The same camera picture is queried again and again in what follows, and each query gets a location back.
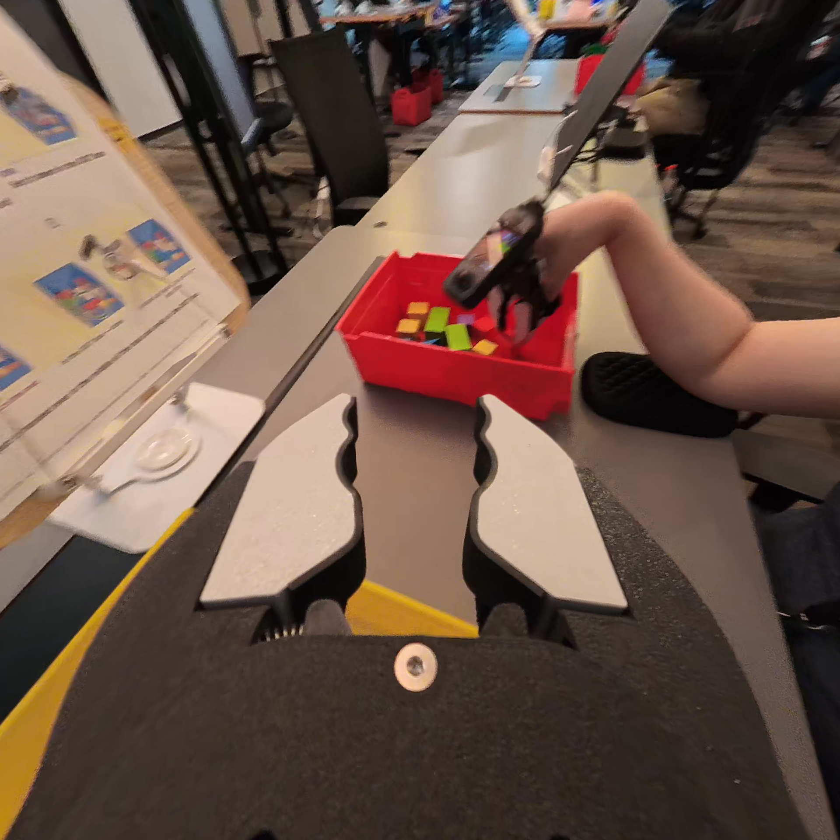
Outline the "yellow plastic bin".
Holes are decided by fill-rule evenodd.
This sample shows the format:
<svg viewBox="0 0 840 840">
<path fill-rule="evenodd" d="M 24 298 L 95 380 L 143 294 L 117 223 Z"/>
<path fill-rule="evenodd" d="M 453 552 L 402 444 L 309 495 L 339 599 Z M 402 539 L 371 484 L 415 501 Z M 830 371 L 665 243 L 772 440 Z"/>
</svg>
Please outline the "yellow plastic bin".
<svg viewBox="0 0 840 840">
<path fill-rule="evenodd" d="M 77 669 L 111 609 L 146 561 L 193 514 L 185 511 L 97 609 L 8 717 L 1 719 L 1 836 L 20 812 Z"/>
</svg>

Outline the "person's right forearm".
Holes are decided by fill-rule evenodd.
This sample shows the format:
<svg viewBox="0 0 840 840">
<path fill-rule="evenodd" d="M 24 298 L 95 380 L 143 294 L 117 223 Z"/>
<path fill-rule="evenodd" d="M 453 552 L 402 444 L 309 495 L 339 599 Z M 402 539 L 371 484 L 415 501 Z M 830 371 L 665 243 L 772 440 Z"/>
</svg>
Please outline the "person's right forearm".
<svg viewBox="0 0 840 840">
<path fill-rule="evenodd" d="M 756 321 L 751 311 L 657 230 L 629 196 L 580 200 L 602 227 L 634 327 L 656 365 L 726 408 L 839 418 L 839 321 Z"/>
</svg>

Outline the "person's right hand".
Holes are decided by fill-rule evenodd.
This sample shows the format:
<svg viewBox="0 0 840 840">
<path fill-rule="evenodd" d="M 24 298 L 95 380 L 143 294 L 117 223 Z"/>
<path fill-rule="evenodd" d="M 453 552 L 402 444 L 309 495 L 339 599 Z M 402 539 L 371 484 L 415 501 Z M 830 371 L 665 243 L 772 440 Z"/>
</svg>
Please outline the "person's right hand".
<svg viewBox="0 0 840 840">
<path fill-rule="evenodd" d="M 599 192 L 546 213 L 534 246 L 545 298 L 558 300 L 568 276 L 598 249 L 606 250 L 615 270 L 628 266 L 636 221 L 635 201 L 619 192 Z"/>
</svg>

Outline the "tilted white board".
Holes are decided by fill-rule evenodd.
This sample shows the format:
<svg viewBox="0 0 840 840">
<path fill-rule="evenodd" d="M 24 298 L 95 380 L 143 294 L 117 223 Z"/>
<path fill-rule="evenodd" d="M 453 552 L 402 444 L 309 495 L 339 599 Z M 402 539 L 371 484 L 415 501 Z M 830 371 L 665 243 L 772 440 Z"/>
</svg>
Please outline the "tilted white board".
<svg viewBox="0 0 840 840">
<path fill-rule="evenodd" d="M 546 28 L 530 1 L 506 1 L 505 5 L 515 21 L 528 35 L 528 47 L 515 73 L 505 82 L 505 89 L 519 88 L 527 75 L 531 59 L 546 35 Z"/>
</svg>

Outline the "dark flat pad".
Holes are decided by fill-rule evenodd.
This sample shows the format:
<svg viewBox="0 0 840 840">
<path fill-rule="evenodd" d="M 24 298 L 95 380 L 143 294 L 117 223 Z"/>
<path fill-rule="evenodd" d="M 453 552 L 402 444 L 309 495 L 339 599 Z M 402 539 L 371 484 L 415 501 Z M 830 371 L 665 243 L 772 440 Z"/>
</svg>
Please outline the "dark flat pad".
<svg viewBox="0 0 840 840">
<path fill-rule="evenodd" d="M 2 720 L 141 558 L 74 537 L 2 611 Z"/>
</svg>

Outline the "black mesh pad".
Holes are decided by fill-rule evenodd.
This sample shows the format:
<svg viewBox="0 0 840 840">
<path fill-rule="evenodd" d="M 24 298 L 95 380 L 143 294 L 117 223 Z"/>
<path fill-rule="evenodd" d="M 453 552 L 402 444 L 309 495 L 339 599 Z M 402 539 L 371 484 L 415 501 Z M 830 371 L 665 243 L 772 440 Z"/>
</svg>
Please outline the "black mesh pad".
<svg viewBox="0 0 840 840">
<path fill-rule="evenodd" d="M 724 438 L 739 413 L 688 393 L 639 353 L 595 353 L 582 366 L 580 393 L 593 414 L 628 427 L 693 438 Z"/>
</svg>

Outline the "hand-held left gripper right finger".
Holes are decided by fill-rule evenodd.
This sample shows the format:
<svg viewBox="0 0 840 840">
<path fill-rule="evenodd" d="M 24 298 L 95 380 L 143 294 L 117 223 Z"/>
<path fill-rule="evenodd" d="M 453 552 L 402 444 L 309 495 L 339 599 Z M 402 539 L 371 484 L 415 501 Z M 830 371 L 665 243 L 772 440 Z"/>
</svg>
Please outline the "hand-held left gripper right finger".
<svg viewBox="0 0 840 840">
<path fill-rule="evenodd" d="M 494 395 L 476 404 L 477 488 L 464 579 L 480 629 L 504 604 L 528 634 L 558 634 L 564 610 L 627 614 L 628 600 L 570 456 Z"/>
</svg>

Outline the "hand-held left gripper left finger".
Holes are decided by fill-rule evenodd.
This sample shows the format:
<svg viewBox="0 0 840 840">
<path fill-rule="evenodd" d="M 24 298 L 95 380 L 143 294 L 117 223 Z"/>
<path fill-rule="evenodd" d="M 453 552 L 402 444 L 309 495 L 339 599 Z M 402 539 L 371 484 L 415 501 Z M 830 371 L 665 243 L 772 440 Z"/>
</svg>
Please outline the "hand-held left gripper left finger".
<svg viewBox="0 0 840 840">
<path fill-rule="evenodd" d="M 266 607 L 278 627 L 348 627 L 365 576 L 355 445 L 342 393 L 258 455 L 201 591 L 205 610 Z"/>
</svg>

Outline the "dark display board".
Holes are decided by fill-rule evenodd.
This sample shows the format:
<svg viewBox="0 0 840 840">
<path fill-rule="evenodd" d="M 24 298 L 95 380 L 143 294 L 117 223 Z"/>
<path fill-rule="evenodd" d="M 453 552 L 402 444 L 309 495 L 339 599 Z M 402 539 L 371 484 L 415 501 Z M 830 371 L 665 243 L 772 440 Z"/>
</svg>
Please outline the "dark display board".
<svg viewBox="0 0 840 840">
<path fill-rule="evenodd" d="M 574 103 L 577 108 L 574 123 L 566 126 L 573 132 L 569 142 L 574 145 L 577 155 L 600 119 L 619 98 L 671 13 L 672 8 L 666 1 L 640 1 L 617 29 L 603 62 Z"/>
</svg>

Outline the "black table pad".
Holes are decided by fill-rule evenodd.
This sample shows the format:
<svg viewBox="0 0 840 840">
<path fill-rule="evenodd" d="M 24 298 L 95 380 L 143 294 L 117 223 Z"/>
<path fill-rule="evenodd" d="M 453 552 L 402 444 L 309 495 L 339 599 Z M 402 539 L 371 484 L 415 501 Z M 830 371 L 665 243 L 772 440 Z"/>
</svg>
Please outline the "black table pad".
<svg viewBox="0 0 840 840">
<path fill-rule="evenodd" d="M 640 161 L 648 148 L 649 134 L 645 129 L 614 125 L 600 138 L 597 156 L 601 160 Z"/>
</svg>

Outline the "white paper holder bar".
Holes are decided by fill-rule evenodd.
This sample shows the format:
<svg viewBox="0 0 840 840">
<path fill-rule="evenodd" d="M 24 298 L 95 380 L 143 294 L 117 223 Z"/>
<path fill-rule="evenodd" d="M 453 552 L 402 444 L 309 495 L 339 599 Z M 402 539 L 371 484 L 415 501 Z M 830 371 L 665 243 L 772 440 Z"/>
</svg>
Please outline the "white paper holder bar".
<svg viewBox="0 0 840 840">
<path fill-rule="evenodd" d="M 111 331 L 90 353 L 2 400 L 2 516 L 77 474 L 184 367 L 229 336 L 186 308 L 125 342 Z"/>
</svg>

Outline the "red plastic bin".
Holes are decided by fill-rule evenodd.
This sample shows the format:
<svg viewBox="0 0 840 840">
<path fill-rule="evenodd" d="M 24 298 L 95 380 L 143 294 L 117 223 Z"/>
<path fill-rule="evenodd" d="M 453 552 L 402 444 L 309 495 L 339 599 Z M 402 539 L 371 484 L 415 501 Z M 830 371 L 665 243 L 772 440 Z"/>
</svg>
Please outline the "red plastic bin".
<svg viewBox="0 0 840 840">
<path fill-rule="evenodd" d="M 490 357 L 454 352 L 396 337 L 412 301 L 450 308 L 449 322 L 466 310 L 443 293 L 443 281 L 457 258 L 417 252 L 391 252 L 373 271 L 342 315 L 337 331 L 360 378 L 369 384 L 466 405 L 492 394 L 527 418 L 566 414 L 572 401 L 579 303 L 579 275 L 566 281 L 559 309 L 514 348 L 498 333 L 498 352 Z"/>
</svg>

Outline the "black metal frame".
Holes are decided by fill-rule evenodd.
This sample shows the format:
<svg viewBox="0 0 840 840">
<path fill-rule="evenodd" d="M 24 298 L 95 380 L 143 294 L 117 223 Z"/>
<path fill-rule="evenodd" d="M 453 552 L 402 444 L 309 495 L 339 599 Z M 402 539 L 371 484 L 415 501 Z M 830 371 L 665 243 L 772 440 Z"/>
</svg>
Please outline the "black metal frame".
<svg viewBox="0 0 840 840">
<path fill-rule="evenodd" d="M 219 3 L 131 1 L 129 5 L 240 255 L 267 249 L 279 257 L 278 239 L 286 232 L 270 222 L 259 189 L 270 178 L 264 165 L 259 165 L 257 174 L 251 166 L 264 125 L 239 72 Z"/>
</svg>

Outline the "wooden top desk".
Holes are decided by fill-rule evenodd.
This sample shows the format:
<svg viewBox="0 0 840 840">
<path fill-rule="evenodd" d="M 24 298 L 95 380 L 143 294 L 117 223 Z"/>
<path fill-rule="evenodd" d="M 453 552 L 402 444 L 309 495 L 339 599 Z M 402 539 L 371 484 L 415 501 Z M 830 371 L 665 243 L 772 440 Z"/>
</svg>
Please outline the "wooden top desk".
<svg viewBox="0 0 840 840">
<path fill-rule="evenodd" d="M 402 25 L 415 20 L 426 22 L 434 16 L 440 2 L 322 2 L 319 22 L 323 27 L 346 25 Z"/>
</svg>

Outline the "black office chair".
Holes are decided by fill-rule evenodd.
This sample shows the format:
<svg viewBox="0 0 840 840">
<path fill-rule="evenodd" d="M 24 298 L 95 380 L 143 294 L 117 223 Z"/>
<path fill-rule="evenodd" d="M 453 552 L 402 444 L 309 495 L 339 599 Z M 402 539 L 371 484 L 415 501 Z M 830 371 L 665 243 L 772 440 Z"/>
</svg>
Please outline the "black office chair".
<svg viewBox="0 0 840 840">
<path fill-rule="evenodd" d="M 746 3 L 740 25 L 757 23 L 759 12 L 770 8 L 770 2 Z M 701 135 L 652 136 L 659 176 L 673 175 L 679 187 L 666 191 L 670 223 L 679 218 L 693 222 L 693 239 L 704 237 L 705 216 L 719 192 L 750 163 L 765 124 L 784 97 L 784 79 L 800 49 L 791 49 L 769 77 L 754 78 L 737 91 L 719 88 Z"/>
<path fill-rule="evenodd" d="M 327 179 L 335 227 L 358 224 L 390 187 L 382 121 L 339 28 L 271 41 L 270 48 Z"/>
</svg>

